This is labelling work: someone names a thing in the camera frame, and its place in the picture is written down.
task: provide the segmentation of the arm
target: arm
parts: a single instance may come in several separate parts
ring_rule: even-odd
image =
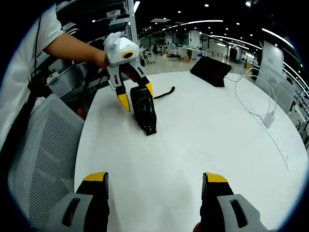
[[[60,59],[95,63],[104,69],[108,66],[104,51],[92,47],[66,33],[59,35],[43,51]]]

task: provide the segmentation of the black cable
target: black cable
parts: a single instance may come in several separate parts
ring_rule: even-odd
[[[175,90],[175,87],[173,86],[172,89],[170,90],[170,92],[167,92],[167,93],[164,93],[162,95],[156,96],[156,97],[154,97],[154,99],[159,99],[159,98],[162,98],[162,97],[164,97],[164,96],[166,96],[168,94],[171,94],[172,92],[174,92],[174,90]]]
[[[35,49],[34,49],[34,76],[35,77],[37,76],[37,50],[38,50],[38,37],[39,37],[39,31],[40,31],[40,26],[41,26],[41,20],[42,20],[42,15],[40,16],[37,36],[35,38]]]

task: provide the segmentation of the round white table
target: round white table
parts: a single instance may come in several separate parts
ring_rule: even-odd
[[[228,74],[236,79],[237,74]],[[286,113],[277,106],[273,133],[289,156],[288,170],[262,125],[239,103],[235,83],[217,88],[190,72],[148,76],[157,134],[146,136],[109,87],[100,89],[84,124],[75,169],[75,190],[91,173],[108,172],[111,232],[189,232],[200,221],[202,174],[224,176],[235,194],[277,229],[293,210],[306,182],[308,157]],[[125,81],[129,91],[136,83]],[[246,79],[243,103],[265,114],[268,95]]]

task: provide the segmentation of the chair backrest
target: chair backrest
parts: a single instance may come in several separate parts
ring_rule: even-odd
[[[31,114],[8,175],[9,191],[31,226],[74,192],[78,144],[84,121],[52,94]]]
[[[208,49],[206,50],[206,56],[207,56],[207,57],[212,57],[212,53],[213,53],[213,50],[212,50],[212,49],[208,48]]]
[[[175,45],[168,45],[168,50],[170,54],[176,53],[176,46]]]

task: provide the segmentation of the power strip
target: power strip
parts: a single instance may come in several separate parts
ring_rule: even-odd
[[[284,160],[285,166],[288,170],[290,170],[292,163],[289,161],[289,156],[288,154],[285,152],[284,147],[280,144],[279,139],[275,136],[275,133],[272,131],[272,129],[267,128],[264,123],[263,120],[261,119],[261,117],[258,117],[256,115],[251,114],[256,121],[258,121],[262,127],[264,128],[264,130],[267,132],[267,134],[270,136],[270,138],[272,139],[272,141],[274,142],[274,144],[276,145],[277,149],[279,150],[281,157]]]

